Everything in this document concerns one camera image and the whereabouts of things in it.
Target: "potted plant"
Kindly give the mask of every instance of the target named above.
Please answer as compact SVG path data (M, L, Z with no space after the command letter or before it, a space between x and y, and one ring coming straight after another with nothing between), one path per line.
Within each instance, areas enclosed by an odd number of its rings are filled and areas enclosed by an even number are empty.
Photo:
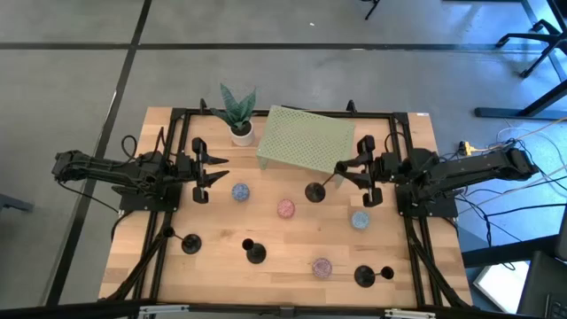
M238 146L248 146L254 142L254 126L250 121L256 104L256 89L238 103L229 88L221 83L222 100L226 111L211 108L211 112L229 124L232 142Z

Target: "pink ball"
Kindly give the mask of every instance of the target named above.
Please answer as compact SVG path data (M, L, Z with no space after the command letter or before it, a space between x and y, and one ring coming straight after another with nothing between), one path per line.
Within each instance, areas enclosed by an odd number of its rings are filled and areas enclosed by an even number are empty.
M319 278L328 278L333 272L333 265L325 258L319 258L313 263L313 275Z
M289 199L282 199L277 204L277 214L282 218L292 218L293 214L295 214L295 205Z

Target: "textured ball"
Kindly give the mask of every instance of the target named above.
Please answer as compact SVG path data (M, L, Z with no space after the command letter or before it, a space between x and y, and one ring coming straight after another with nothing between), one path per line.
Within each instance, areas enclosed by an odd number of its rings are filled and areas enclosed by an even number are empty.
M370 217L364 212L356 212L351 218L351 224L358 230L365 230L370 223Z
M282 199L277 204L277 214L282 218L292 218L295 214L295 205L289 199Z
M313 263L313 275L319 278L328 278L333 272L333 265L325 258L319 258Z
M232 188L232 198L237 201L245 201L250 197L250 189L244 183L238 183Z

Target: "white pot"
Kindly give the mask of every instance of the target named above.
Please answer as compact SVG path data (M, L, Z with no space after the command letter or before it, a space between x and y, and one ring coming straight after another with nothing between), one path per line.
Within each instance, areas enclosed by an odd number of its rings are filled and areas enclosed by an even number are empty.
M229 128L230 135L232 136L232 142L238 146L248 146L254 143L254 124L250 121L250 132L245 136L238 136L232 133L232 129Z

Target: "desk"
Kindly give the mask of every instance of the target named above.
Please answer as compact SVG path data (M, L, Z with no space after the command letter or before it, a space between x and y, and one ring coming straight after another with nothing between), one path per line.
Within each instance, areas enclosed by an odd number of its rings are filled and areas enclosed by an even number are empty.
M171 110L166 107L148 109L138 152L153 149L159 129L168 126ZM408 117L414 147L436 150L429 115L411 113ZM190 117L185 152L190 153L190 140L200 136L206 141L211 156L229 160L229 163L207 170L228 169L230 173L208 190L210 203L206 205L192 201L191 183L183 186L182 202L173 215L172 226L181 237L198 234L203 245L198 253L187 255L183 253L179 239L169 239L158 301L415 307L408 244L403 220L397 213L393 184L380 185L384 203L373 208L364 208L362 191L347 182L338 189L328 187L327 197L322 203L310 203L304 195L306 185L313 181L322 182L328 176L274 161L268 163L266 170L260 170L255 150L266 117L252 117L252 121L255 143L250 147L238 147L231 143L226 124L220 119L205 115ZM390 132L388 121L347 121L356 124L353 155L356 142L367 134L376 139L375 154L384 152L384 137ZM250 187L251 197L246 202L237 203L231 198L230 190L235 183L247 183ZM296 213L290 220L280 219L276 213L276 205L283 198L291 199L296 205ZM357 210L364 210L370 216L370 225L364 231L350 226L349 215ZM148 212L134 212L118 226L100 297L114 292L136 265L142 251L148 215ZM471 303L453 226L439 218L428 220L436 264L460 297ZM268 257L263 263L254 265L247 261L241 246L245 238L266 246ZM319 257L327 258L333 264L333 274L326 280L317 279L311 273L311 263ZM372 287L361 288L353 280L353 273L362 264L376 271L390 266L395 271L394 279L378 278ZM423 265L421 271L425 299L431 304L431 289ZM150 265L143 297L149 295L152 273L153 266Z

